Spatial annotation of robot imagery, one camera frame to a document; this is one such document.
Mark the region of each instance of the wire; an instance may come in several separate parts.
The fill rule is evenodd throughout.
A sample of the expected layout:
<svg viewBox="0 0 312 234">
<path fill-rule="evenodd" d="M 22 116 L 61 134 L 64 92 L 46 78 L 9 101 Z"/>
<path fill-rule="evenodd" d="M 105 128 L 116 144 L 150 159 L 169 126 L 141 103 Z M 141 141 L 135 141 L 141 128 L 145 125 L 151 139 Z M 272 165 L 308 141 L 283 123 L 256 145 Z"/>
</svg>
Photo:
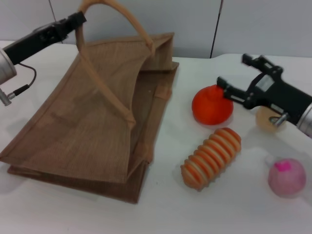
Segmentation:
<svg viewBox="0 0 312 234">
<path fill-rule="evenodd" d="M 26 68 L 29 68 L 29 69 L 31 69 L 31 70 L 34 71 L 34 78 L 33 78 L 33 80 L 30 82 L 30 84 L 28 85 L 29 87 L 32 86 L 32 84 L 33 84 L 33 83 L 35 82 L 35 80 L 36 80 L 37 71 L 35 70 L 35 68 L 33 68 L 33 67 L 31 67 L 31 66 L 27 66 L 27 65 L 22 64 L 22 63 L 19 63 L 19 65 L 21 65 L 21 66 L 23 66 L 23 67 L 26 67 Z"/>
</svg>

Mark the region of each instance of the bag handle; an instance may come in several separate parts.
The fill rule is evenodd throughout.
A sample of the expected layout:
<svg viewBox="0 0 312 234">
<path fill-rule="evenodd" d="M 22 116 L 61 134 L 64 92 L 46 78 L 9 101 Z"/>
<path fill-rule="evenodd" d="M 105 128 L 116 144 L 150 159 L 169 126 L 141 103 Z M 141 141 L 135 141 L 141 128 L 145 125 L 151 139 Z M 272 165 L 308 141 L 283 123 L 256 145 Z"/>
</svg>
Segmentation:
<svg viewBox="0 0 312 234">
<path fill-rule="evenodd" d="M 82 11 L 85 14 L 88 8 L 94 4 L 104 4 L 108 5 L 118 12 L 120 12 L 124 17 L 128 19 L 128 21 L 132 24 L 132 26 L 136 29 L 136 31 L 141 35 L 141 37 L 145 40 L 146 46 L 151 51 L 152 56 L 155 54 L 155 45 L 153 40 L 149 37 L 146 31 L 143 29 L 141 24 L 137 21 L 137 19 L 120 3 L 115 0 L 83 0 L 78 11 Z M 115 96 L 115 94 L 109 89 L 109 87 L 102 82 L 100 76 L 96 72 L 94 66 L 92 65 L 89 54 L 87 51 L 87 47 L 85 45 L 85 40 L 83 36 L 83 26 L 79 27 L 75 31 L 76 34 L 76 44 L 78 51 L 80 53 L 81 63 L 84 66 L 86 72 L 90 76 L 91 80 L 97 85 L 100 89 L 104 97 L 119 111 L 119 113 L 124 117 L 124 119 L 128 122 L 128 126 L 132 129 L 136 120 L 132 114 L 132 111 L 126 108 L 122 102 Z"/>
</svg>

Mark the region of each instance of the robotic arm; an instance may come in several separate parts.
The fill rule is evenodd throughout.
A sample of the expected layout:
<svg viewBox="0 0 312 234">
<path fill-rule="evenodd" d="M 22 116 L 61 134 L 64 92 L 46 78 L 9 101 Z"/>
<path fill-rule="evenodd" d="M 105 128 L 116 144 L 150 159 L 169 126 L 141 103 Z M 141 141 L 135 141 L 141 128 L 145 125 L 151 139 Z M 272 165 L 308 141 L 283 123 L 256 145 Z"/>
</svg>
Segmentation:
<svg viewBox="0 0 312 234">
<path fill-rule="evenodd" d="M 14 65 L 19 64 L 49 45 L 63 41 L 70 32 L 82 26 L 86 21 L 84 14 L 77 12 L 66 19 L 40 27 L 3 49 L 0 48 L 0 85 L 16 76 Z M 8 106 L 11 104 L 11 99 L 28 88 L 29 85 L 26 84 L 9 95 L 6 95 L 0 89 L 0 101 Z"/>
<path fill-rule="evenodd" d="M 258 69 L 261 74 L 251 82 L 247 91 L 237 89 L 218 77 L 217 85 L 224 90 L 224 97 L 249 110 L 266 106 L 281 115 L 270 119 L 273 125 L 278 127 L 289 121 L 312 138 L 312 97 L 285 83 L 281 78 L 283 68 L 275 66 L 264 56 L 253 59 L 244 54 L 242 63 Z"/>
</svg>

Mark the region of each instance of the white wall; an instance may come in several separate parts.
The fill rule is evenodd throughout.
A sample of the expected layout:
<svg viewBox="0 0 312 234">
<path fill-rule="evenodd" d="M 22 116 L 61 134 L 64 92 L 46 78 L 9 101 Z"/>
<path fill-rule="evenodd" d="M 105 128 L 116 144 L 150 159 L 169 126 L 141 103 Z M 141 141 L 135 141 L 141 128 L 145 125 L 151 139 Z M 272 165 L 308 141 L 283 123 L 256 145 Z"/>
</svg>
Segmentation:
<svg viewBox="0 0 312 234">
<path fill-rule="evenodd" d="M 17 40 L 53 21 L 48 0 L 0 0 L 1 40 Z"/>
<path fill-rule="evenodd" d="M 213 56 L 312 57 L 312 0 L 224 0 Z"/>
<path fill-rule="evenodd" d="M 57 20 L 75 12 L 79 0 L 51 0 Z M 140 21 L 148 33 L 175 32 L 175 56 L 208 58 L 221 0 L 118 0 Z M 127 20 L 114 9 L 97 5 L 87 14 L 88 41 L 136 35 Z M 72 33 L 67 43 L 75 43 Z"/>
</svg>

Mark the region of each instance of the metal cylinder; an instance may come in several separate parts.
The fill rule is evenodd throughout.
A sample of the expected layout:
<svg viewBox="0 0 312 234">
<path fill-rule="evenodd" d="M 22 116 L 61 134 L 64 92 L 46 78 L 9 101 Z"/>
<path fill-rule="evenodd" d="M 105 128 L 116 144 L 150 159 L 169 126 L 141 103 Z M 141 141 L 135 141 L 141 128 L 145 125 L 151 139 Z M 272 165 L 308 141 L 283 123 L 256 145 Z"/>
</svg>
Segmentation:
<svg viewBox="0 0 312 234">
<path fill-rule="evenodd" d="M 7 54 L 0 48 L 0 84 L 16 76 L 16 70 Z"/>
<path fill-rule="evenodd" d="M 301 116 L 297 128 L 312 138 L 312 103 L 307 107 Z"/>
</svg>

